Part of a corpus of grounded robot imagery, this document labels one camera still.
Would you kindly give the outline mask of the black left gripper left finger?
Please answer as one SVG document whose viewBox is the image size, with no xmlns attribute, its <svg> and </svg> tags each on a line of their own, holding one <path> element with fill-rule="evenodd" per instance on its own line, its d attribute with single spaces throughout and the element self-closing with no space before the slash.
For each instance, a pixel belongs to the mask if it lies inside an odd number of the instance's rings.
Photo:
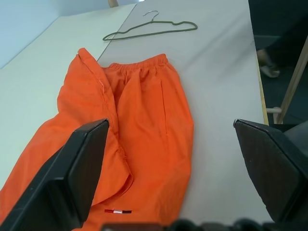
<svg viewBox="0 0 308 231">
<path fill-rule="evenodd" d="M 88 218 L 101 175 L 107 119 L 84 124 L 39 169 L 2 231 L 72 231 Z"/>
</svg>

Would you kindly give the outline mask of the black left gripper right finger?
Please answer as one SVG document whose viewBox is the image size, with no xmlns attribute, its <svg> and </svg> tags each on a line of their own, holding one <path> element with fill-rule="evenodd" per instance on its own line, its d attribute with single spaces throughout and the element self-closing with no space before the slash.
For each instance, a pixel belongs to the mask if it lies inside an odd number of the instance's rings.
<svg viewBox="0 0 308 231">
<path fill-rule="evenodd" d="M 248 175 L 275 222 L 308 220 L 308 123 L 233 123 Z"/>
</svg>

